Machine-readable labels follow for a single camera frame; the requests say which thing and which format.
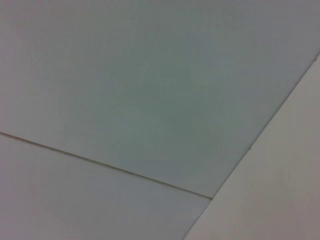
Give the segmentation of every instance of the drop ceiling tile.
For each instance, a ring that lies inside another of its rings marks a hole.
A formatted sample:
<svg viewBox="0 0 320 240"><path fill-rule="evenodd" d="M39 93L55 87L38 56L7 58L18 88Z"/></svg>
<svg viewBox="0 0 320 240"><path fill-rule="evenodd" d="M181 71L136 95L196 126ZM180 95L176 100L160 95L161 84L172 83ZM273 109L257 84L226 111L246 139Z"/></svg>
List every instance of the drop ceiling tile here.
<svg viewBox="0 0 320 240"><path fill-rule="evenodd" d="M210 199L0 135L0 236L182 240Z"/></svg>
<svg viewBox="0 0 320 240"><path fill-rule="evenodd" d="M0 1L0 130L213 196L320 49L320 2Z"/></svg>

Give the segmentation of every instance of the white wall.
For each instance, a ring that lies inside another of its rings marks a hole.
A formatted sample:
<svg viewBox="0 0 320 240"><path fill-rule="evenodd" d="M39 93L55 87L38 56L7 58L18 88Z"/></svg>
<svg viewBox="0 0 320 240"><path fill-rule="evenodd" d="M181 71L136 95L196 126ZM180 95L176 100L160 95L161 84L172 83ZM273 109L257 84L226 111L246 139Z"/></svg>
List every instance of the white wall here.
<svg viewBox="0 0 320 240"><path fill-rule="evenodd" d="M182 240L209 201L0 134L1 240Z"/></svg>
<svg viewBox="0 0 320 240"><path fill-rule="evenodd" d="M320 239L320 60L185 240Z"/></svg>

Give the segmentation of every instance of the gray ceiling panel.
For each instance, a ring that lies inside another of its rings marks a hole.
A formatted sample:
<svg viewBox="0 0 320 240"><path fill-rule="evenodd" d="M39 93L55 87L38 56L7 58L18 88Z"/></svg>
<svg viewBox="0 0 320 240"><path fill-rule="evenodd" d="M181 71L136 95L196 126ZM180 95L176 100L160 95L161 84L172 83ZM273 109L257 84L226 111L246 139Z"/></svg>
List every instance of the gray ceiling panel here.
<svg viewBox="0 0 320 240"><path fill-rule="evenodd" d="M182 240L210 199L0 135L3 240Z"/></svg>
<svg viewBox="0 0 320 240"><path fill-rule="evenodd" d="M1 131L207 196L320 49L318 0L0 3Z"/></svg>

